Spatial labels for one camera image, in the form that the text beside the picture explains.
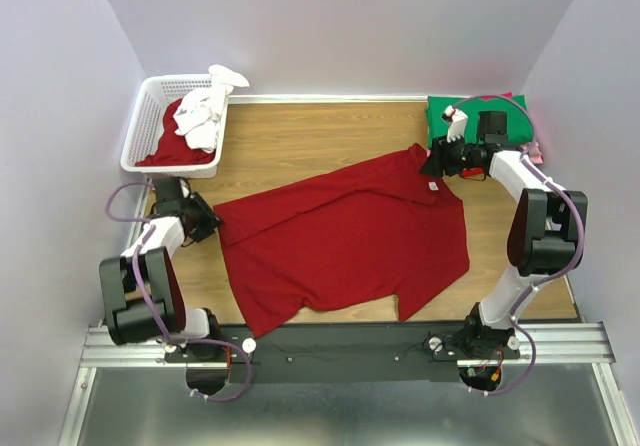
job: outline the green fabric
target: green fabric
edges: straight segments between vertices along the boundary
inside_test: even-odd
[[[429,147],[433,138],[438,138],[447,134],[447,123],[442,119],[442,113],[447,106],[452,106],[463,98],[446,96],[429,96],[429,105],[426,110],[427,121],[429,122]],[[513,99],[523,108],[527,108],[524,96],[514,96]],[[478,113],[480,111],[506,111],[507,113],[507,134],[509,144],[528,143],[533,139],[531,124],[526,116],[513,104],[503,99],[474,99],[460,106],[460,109],[469,116],[467,127],[464,130],[464,139],[468,143],[476,142],[476,129],[478,127]]]

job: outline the red cloth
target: red cloth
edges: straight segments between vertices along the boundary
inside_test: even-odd
[[[467,272],[462,201],[418,172],[426,158],[414,144],[215,207],[231,289],[255,336],[303,306],[390,294],[405,321]]]
[[[178,123],[173,119],[173,115],[180,107],[182,99],[171,103],[162,117],[164,133],[158,141],[158,149],[154,154],[150,154],[142,161],[138,161],[136,166],[185,166],[189,164],[205,164],[213,161],[216,154],[205,153],[201,149],[191,149],[187,146],[184,136],[178,136],[176,130]]]

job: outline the wooden tabletop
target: wooden tabletop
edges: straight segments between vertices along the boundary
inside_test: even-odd
[[[229,107],[217,175],[191,181],[209,204],[218,204],[385,153],[426,144],[424,103],[250,104]],[[413,320],[462,319],[491,292],[507,265],[506,240],[515,201],[492,179],[449,178],[464,201],[471,269],[428,303]],[[234,300],[218,236],[179,249],[173,266],[185,301],[208,307],[223,323],[244,322]],[[573,318],[564,281],[548,285],[525,318]],[[395,296],[318,313],[307,308],[295,322],[395,321]]]

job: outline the white wall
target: white wall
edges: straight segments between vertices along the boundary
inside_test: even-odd
[[[585,316],[605,322],[636,423],[639,11],[640,0],[574,0],[524,87],[547,170],[589,197],[585,257],[571,282]]]
[[[0,444],[56,444],[98,262],[124,242],[103,207],[142,70],[106,0],[0,10]]]
[[[149,75],[241,93],[518,91],[571,0],[109,0]]]

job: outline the white round button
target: white round button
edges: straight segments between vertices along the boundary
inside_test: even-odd
[[[253,338],[247,338],[242,342],[242,349],[245,353],[251,354],[256,350],[256,340]]]

